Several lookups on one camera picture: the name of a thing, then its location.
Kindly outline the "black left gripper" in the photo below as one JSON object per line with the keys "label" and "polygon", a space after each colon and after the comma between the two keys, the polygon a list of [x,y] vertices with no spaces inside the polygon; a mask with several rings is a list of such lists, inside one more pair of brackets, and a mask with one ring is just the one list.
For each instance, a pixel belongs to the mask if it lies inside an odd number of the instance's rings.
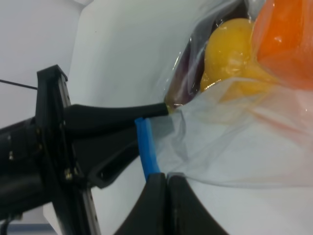
{"label": "black left gripper", "polygon": [[[167,105],[70,106],[67,77],[58,65],[37,72],[37,79],[34,117],[0,131],[0,232],[7,234],[9,224],[24,212],[52,203],[63,234],[98,235],[89,188],[108,187],[137,157],[146,178],[161,172],[150,118],[168,115]],[[66,137],[65,124],[130,123],[125,129],[74,140],[73,152]]]}

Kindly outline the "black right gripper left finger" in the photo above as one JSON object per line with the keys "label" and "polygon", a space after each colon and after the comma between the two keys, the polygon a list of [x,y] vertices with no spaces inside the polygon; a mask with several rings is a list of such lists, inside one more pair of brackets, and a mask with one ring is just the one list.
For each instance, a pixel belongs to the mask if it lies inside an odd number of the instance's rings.
{"label": "black right gripper left finger", "polygon": [[150,174],[134,208],[115,232],[117,235],[167,235],[168,190],[165,174]]}

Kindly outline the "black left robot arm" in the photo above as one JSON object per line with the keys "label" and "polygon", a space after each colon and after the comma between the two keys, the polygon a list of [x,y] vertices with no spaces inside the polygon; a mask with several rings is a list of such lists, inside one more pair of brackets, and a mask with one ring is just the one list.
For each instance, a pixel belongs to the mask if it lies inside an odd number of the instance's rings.
{"label": "black left robot arm", "polygon": [[67,76],[37,73],[35,116],[0,131],[0,227],[52,203],[65,235],[98,235],[92,187],[105,188],[139,155],[135,121],[168,115],[165,103],[72,105]]}

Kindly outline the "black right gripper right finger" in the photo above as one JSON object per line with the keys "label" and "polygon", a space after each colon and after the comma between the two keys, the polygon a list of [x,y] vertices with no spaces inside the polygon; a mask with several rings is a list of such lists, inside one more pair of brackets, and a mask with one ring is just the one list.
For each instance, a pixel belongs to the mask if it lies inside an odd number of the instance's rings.
{"label": "black right gripper right finger", "polygon": [[170,235],[227,234],[208,213],[184,177],[171,177],[168,187],[170,195]]}

